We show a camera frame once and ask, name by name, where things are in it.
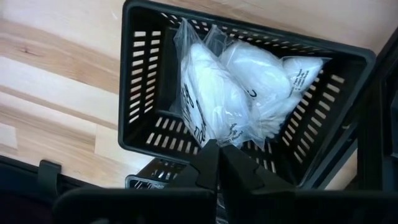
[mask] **plastic bag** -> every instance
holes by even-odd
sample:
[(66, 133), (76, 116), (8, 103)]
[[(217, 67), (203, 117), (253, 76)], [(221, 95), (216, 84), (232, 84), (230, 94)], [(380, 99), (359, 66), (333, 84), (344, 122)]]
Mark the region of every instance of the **plastic bag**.
[(302, 94), (330, 58), (284, 57), (241, 40), (228, 37), (213, 26), (205, 43), (221, 63), (239, 80), (250, 94), (251, 136), (260, 148), (265, 139), (274, 138), (286, 117), (302, 99)]
[(251, 115), (246, 93), (185, 19), (174, 42), (184, 124), (202, 147), (209, 139), (240, 147)]

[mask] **light wood floor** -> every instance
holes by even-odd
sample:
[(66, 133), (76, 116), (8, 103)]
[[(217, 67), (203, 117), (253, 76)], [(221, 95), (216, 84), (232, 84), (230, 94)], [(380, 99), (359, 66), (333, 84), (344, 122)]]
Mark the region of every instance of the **light wood floor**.
[[(152, 158), (117, 144), (124, 0), (0, 0), (0, 155), (104, 187)], [(158, 0), (378, 53), (396, 0)]]

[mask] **black bracket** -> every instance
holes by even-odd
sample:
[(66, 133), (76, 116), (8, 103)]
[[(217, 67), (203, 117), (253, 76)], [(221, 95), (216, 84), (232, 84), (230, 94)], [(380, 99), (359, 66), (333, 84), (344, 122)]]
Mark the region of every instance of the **black bracket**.
[(58, 175), (62, 166), (50, 161), (40, 161), (37, 185), (41, 193), (48, 197), (58, 197)]

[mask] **wood grain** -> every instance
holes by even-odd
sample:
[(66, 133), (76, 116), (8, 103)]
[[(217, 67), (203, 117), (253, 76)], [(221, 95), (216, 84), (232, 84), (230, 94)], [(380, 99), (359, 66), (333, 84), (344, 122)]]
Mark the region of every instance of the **wood grain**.
[[(396, 0), (157, 1), (375, 53), (398, 26)], [(152, 159), (117, 144), (123, 2), (0, 1), (0, 155), (105, 187)]]

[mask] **black plastic basket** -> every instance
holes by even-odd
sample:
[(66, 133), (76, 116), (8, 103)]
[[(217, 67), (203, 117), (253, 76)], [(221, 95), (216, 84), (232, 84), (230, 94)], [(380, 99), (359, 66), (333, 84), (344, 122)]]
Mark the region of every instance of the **black plastic basket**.
[(228, 35), (279, 57), (333, 59), (287, 119), (280, 139), (267, 144), (265, 151), (252, 142), (242, 148), (265, 168), (299, 183), (309, 167), (319, 163), (315, 158), (319, 160), (332, 143), (371, 73), (373, 52), (156, 2), (127, 1), (123, 6), (119, 94), (119, 144), (124, 149), (181, 163), (188, 163), (200, 150), (182, 120), (169, 112), (178, 71), (173, 37), (183, 17), (199, 34), (206, 34), (216, 24)]

